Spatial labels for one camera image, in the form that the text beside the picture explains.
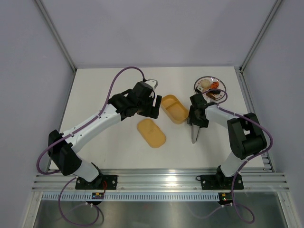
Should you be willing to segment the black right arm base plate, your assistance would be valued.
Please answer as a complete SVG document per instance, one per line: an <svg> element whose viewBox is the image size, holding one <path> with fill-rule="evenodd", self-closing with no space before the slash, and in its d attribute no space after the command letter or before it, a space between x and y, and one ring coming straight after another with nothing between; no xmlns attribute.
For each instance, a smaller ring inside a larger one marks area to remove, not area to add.
<svg viewBox="0 0 304 228"><path fill-rule="evenodd" d="M199 175L196 177L201 183L202 190L231 190L234 177L218 178L216 174ZM233 185L234 190L243 190L243 180L241 175L237 175Z"/></svg>

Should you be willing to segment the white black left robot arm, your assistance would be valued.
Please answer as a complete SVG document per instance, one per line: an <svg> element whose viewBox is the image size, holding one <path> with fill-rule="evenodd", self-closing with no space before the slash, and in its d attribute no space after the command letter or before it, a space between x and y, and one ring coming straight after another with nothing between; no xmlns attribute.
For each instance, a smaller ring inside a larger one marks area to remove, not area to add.
<svg viewBox="0 0 304 228"><path fill-rule="evenodd" d="M82 189L104 186L105 177L93 163L81 159L77 153L102 131L135 114L156 119L159 115L161 96L155 94L157 80L136 83L133 89L113 95L99 112L70 130L49 134L48 155L59 171L80 178Z"/></svg>

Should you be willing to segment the yellow lunch box lid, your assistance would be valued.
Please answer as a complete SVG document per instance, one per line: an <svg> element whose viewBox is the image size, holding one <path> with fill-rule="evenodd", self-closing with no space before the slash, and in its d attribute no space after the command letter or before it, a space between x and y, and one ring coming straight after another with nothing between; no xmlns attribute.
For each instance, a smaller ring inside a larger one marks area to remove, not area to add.
<svg viewBox="0 0 304 228"><path fill-rule="evenodd" d="M143 119L137 124L137 130L152 148L159 148L166 142L166 136L151 119Z"/></svg>

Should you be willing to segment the round beige bun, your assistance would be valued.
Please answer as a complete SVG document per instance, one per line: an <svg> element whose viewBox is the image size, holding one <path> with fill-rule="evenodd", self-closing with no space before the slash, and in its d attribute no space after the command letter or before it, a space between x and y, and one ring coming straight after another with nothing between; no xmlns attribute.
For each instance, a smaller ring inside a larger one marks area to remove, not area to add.
<svg viewBox="0 0 304 228"><path fill-rule="evenodd" d="M204 89L209 89L211 85L211 82L208 79L203 79L200 82L200 86Z"/></svg>

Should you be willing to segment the stainless steel food tongs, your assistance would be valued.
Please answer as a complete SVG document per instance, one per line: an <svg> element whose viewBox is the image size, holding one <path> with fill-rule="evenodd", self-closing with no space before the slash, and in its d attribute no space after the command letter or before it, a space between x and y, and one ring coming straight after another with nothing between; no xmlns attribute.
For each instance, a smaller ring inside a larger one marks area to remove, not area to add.
<svg viewBox="0 0 304 228"><path fill-rule="evenodd" d="M191 124L190 128L191 128L191 142L192 144L195 144L200 132L200 127L195 124Z"/></svg>

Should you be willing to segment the white patterned round plate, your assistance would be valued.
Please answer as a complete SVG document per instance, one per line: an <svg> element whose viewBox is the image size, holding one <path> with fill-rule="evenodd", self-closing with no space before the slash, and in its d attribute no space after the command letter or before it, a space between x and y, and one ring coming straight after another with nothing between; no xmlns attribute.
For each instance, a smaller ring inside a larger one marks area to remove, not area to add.
<svg viewBox="0 0 304 228"><path fill-rule="evenodd" d="M194 91L203 96L209 101L220 101L225 98L226 86L218 78L213 76L203 76L194 83Z"/></svg>

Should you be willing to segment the left aluminium corner post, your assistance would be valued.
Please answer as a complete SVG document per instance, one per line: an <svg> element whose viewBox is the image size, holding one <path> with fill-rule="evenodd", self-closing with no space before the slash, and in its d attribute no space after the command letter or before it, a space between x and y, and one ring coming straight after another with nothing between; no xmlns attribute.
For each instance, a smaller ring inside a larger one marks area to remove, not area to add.
<svg viewBox="0 0 304 228"><path fill-rule="evenodd" d="M58 45L62 55L64 56L66 62L68 63L69 67L71 68L73 74L76 74L77 67L75 66L74 61L71 58L71 55L69 54L52 18L51 15L49 14L44 2L42 0L33 0L35 5L37 6L40 14L42 15L43 20L46 23L46 26L48 27L54 41Z"/></svg>

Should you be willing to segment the right aluminium corner post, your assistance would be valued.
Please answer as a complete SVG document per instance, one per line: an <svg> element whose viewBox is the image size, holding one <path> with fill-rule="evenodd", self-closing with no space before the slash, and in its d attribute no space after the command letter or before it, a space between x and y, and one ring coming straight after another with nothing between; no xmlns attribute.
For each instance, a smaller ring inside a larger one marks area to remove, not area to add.
<svg viewBox="0 0 304 228"><path fill-rule="evenodd" d="M271 7L269 13L266 16L260 30L257 33L256 38L254 39L253 44L251 45L244 61L242 62L239 70L241 73L244 73L246 67L248 66L251 58L253 57L254 53L256 52L257 48L259 47L260 42L262 41L264 35L268 31L272 21L274 20L276 14L278 13L280 7L284 3L284 0L275 0L273 6Z"/></svg>

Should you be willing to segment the brown roasted shrimp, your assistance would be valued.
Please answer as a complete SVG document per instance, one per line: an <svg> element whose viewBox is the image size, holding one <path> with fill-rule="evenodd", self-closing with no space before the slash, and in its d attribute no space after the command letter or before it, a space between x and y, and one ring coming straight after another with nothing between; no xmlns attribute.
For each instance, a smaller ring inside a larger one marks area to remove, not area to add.
<svg viewBox="0 0 304 228"><path fill-rule="evenodd" d="M205 94L208 98L212 100L220 99L220 92L216 93L215 91L211 91Z"/></svg>

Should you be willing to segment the orange spotted food piece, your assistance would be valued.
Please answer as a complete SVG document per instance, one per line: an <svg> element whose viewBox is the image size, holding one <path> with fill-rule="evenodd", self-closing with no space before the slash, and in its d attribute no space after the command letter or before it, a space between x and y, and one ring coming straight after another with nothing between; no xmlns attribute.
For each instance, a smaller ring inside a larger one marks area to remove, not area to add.
<svg viewBox="0 0 304 228"><path fill-rule="evenodd" d="M213 83L211 84L210 88L211 88L211 89L217 89L218 86L219 86L219 82L216 81L216 82L213 82Z"/></svg>

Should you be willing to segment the aluminium corner post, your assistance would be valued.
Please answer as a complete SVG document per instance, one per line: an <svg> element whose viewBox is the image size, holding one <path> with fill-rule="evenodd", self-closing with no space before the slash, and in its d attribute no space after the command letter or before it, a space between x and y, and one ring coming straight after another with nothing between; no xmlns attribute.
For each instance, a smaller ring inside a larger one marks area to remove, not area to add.
<svg viewBox="0 0 304 228"><path fill-rule="evenodd" d="M52 18L51 15L49 14L44 2L42 0L33 0L35 5L37 6L40 14L42 15L43 20L46 23L46 26L48 27L54 41L58 45L62 55L64 56L66 62L68 63L69 67L71 68L73 74L76 74L77 67L75 66L74 61L71 58L71 55L69 54Z"/></svg>
<svg viewBox="0 0 304 228"><path fill-rule="evenodd" d="M246 67L248 66L251 58L253 57L254 53L256 52L257 48L259 47L260 42L262 41L264 35L268 31L272 21L274 20L276 14L278 13L280 7L284 3L284 0L275 0L273 6L271 7L269 13L266 16L260 30L257 33L256 38L254 39L253 44L251 45L244 61L242 62L239 70L241 73L244 73Z"/></svg>

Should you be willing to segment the reflective metal front panel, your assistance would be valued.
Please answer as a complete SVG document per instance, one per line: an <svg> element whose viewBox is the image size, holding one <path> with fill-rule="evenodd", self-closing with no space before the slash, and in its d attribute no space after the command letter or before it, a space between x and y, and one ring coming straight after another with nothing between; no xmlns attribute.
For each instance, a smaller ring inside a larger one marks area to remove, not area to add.
<svg viewBox="0 0 304 228"><path fill-rule="evenodd" d="M220 208L217 202L119 202L105 201L95 208L77 201L64 201L60 215L56 201L41 202L36 228L76 228L95 219L95 228L286 228L275 193L238 193L245 206Z"/></svg>

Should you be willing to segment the aluminium rail frame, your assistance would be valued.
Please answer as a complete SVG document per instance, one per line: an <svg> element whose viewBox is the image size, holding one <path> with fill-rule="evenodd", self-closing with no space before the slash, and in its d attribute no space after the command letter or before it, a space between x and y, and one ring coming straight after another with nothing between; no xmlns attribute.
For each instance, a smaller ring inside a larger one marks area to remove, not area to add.
<svg viewBox="0 0 304 228"><path fill-rule="evenodd" d="M117 175L117 192L196 192L201 184L196 177L214 174L215 169L105 169L103 174ZM288 192L289 186L283 173L270 169L245 168L241 172L245 192ZM32 191L60 191L71 181L60 173L37 174Z"/></svg>

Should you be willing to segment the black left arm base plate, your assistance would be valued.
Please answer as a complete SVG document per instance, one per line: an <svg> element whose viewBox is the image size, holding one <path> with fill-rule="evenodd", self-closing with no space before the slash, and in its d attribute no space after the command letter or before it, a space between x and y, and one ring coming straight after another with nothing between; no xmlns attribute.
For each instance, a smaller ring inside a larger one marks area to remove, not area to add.
<svg viewBox="0 0 304 228"><path fill-rule="evenodd" d="M96 180L88 182L79 177L76 180L76 190L116 190L118 176L117 175L99 175Z"/></svg>

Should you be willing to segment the yellow lunch box base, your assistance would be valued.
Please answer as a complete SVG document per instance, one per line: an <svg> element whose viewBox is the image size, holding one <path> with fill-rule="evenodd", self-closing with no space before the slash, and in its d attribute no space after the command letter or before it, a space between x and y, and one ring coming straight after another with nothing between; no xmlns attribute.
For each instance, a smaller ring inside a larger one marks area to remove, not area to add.
<svg viewBox="0 0 304 228"><path fill-rule="evenodd" d="M188 109L174 95L166 95L161 100L161 108L175 124L182 124L188 118Z"/></svg>

